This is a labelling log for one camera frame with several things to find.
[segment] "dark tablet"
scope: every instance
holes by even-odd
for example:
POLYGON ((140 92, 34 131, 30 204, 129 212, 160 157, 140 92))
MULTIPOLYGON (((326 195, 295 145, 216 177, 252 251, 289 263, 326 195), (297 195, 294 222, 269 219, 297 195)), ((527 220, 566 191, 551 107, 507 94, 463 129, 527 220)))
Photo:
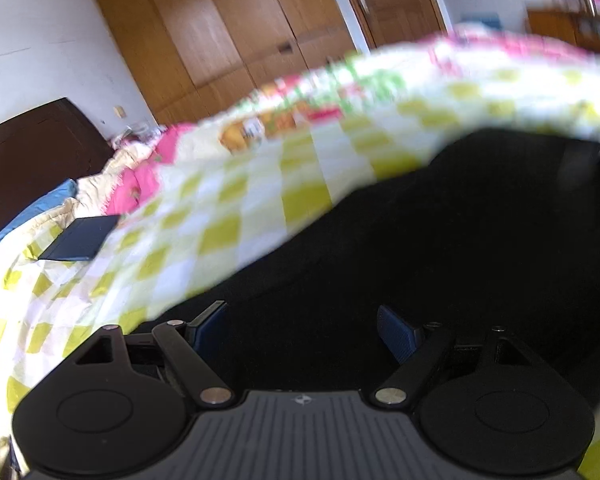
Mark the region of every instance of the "dark tablet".
POLYGON ((93 260, 107 235, 118 224, 120 215, 77 218, 62 231, 39 260, 86 262, 93 260))

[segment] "blue pillow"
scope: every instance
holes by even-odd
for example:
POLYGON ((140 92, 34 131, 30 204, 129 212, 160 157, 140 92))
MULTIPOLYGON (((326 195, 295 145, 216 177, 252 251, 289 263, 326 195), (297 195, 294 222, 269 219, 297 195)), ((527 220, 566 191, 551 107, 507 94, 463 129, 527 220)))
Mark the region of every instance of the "blue pillow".
POLYGON ((0 242, 2 239, 13 231, 16 227, 20 227, 25 222, 31 220, 34 216, 39 215, 45 211, 49 211, 59 205, 62 205, 65 198, 73 198, 78 193, 78 185, 71 179, 65 180, 60 186, 56 187, 53 191, 48 192, 45 196, 37 199, 33 204, 28 206, 22 213, 16 218, 11 220, 7 227, 0 231, 0 242))

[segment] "gray base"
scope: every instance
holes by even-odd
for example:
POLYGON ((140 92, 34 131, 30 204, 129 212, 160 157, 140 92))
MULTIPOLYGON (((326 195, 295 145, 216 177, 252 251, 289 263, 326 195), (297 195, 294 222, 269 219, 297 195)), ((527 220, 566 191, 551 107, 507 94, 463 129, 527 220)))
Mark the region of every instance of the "gray base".
MULTIPOLYGON (((30 480, 50 480, 32 473, 30 480)), ((250 392, 240 406, 205 412, 170 456, 130 480, 487 480, 446 462, 402 413, 357 392, 250 392)), ((576 472, 543 477, 576 480, 576 472)))

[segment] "yellow and white checkered bedsheet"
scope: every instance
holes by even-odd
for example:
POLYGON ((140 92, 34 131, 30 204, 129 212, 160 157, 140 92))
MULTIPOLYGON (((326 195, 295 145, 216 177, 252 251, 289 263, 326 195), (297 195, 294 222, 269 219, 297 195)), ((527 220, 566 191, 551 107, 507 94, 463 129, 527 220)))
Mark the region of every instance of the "yellow and white checkered bedsheet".
POLYGON ((521 63, 440 80, 228 160, 180 160, 91 262, 36 259, 73 219, 70 200, 28 222, 0 244, 0 439, 19 400, 98 327, 133 330, 279 247, 356 187, 426 165, 487 125, 600 140, 600 72, 521 63))

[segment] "headboard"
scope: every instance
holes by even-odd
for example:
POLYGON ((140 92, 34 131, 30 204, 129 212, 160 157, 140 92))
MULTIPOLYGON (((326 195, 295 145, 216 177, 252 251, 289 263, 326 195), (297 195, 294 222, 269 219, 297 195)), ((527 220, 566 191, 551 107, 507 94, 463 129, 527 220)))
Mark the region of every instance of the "headboard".
POLYGON ((65 98, 0 124, 0 230, 64 180, 99 173, 112 154, 65 98))

